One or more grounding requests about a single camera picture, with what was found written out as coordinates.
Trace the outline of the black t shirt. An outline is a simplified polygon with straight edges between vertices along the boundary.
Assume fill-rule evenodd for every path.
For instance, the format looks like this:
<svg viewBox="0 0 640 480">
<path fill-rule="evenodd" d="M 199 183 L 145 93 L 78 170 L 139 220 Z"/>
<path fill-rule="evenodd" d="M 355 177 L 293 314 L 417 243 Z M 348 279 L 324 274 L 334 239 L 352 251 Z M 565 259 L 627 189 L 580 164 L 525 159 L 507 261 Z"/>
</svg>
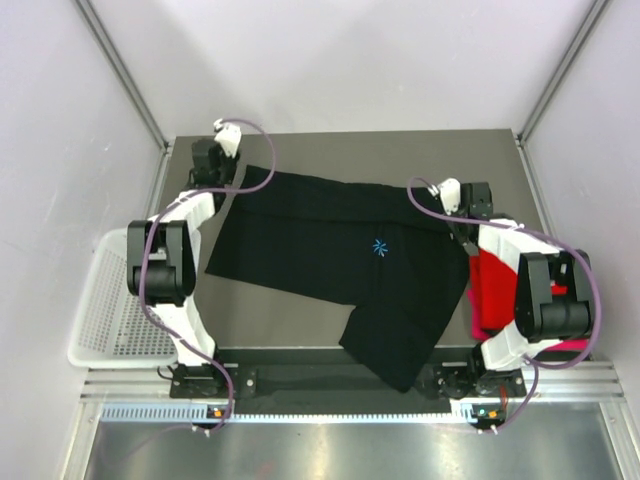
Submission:
<svg viewBox="0 0 640 480">
<path fill-rule="evenodd" d="M 425 189 L 248 166 L 206 271 L 348 305 L 340 346 L 408 391 L 469 281 L 465 249 Z"/>
</svg>

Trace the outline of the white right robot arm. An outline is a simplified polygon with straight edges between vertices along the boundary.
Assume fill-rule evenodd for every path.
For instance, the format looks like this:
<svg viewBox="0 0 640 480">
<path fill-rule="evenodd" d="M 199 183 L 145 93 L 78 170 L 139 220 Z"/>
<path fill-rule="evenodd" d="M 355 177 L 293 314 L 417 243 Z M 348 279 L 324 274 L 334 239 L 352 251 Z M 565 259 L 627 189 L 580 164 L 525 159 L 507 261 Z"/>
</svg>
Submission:
<svg viewBox="0 0 640 480">
<path fill-rule="evenodd" d="M 466 372 L 474 393 L 492 394 L 503 374 L 520 369 L 526 358 L 590 338 L 594 306 L 584 252 L 571 254 L 495 213 L 485 182 L 447 179 L 438 189 L 454 237 L 477 248 L 471 284 L 488 337 L 474 348 Z"/>
</svg>

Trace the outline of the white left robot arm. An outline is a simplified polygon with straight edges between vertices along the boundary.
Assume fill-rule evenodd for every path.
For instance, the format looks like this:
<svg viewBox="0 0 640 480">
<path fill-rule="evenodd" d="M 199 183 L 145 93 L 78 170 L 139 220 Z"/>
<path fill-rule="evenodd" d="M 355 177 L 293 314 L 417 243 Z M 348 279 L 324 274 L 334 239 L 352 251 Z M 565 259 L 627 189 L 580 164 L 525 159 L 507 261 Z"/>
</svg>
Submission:
<svg viewBox="0 0 640 480">
<path fill-rule="evenodd" d="M 178 365 L 196 367 L 192 384 L 209 397 L 224 390 L 227 374 L 209 362 L 216 343 L 195 305 L 199 227 L 218 213 L 226 195 L 196 191 L 233 183 L 239 145 L 239 140 L 224 140 L 221 136 L 196 140 L 191 146 L 193 167 L 185 188 L 162 213 L 147 220 L 134 220 L 127 227 L 128 290 L 145 301 L 152 323 L 169 334 Z"/>
</svg>

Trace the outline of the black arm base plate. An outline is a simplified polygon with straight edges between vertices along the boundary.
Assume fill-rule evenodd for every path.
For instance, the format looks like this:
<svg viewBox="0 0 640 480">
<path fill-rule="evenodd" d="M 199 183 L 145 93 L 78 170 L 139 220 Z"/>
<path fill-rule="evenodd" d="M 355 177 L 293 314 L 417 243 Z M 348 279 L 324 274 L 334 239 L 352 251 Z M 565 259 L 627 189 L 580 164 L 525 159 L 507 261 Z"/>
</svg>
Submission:
<svg viewBox="0 0 640 480">
<path fill-rule="evenodd" d="M 526 394 L 519 371 L 474 377 L 469 347 L 438 347 L 405 393 L 388 386 L 340 348 L 223 348 L 225 374 L 204 364 L 172 366 L 170 395 L 226 400 L 236 415 L 356 415 L 447 413 L 453 400 L 478 398 L 499 406 Z"/>
</svg>

